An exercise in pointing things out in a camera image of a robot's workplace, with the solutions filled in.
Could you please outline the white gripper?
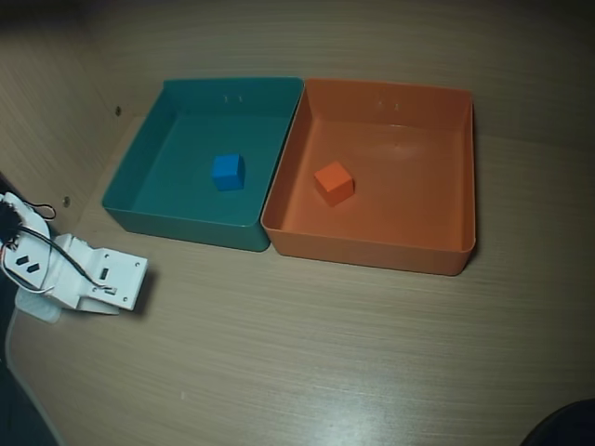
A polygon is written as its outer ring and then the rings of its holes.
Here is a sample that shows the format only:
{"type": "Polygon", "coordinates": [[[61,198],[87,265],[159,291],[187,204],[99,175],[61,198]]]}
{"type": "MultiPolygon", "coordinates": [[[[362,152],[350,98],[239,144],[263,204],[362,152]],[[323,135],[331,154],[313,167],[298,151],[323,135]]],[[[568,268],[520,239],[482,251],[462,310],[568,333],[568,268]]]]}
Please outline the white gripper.
{"type": "MultiPolygon", "coordinates": [[[[71,234],[57,236],[54,242],[69,254],[89,275],[97,278],[90,266],[94,249],[85,241],[71,234]]],[[[118,315],[120,309],[111,304],[89,298],[86,295],[93,288],[91,282],[57,250],[52,251],[46,297],[59,308],[77,308],[79,311],[104,315],[118,315]]]]}

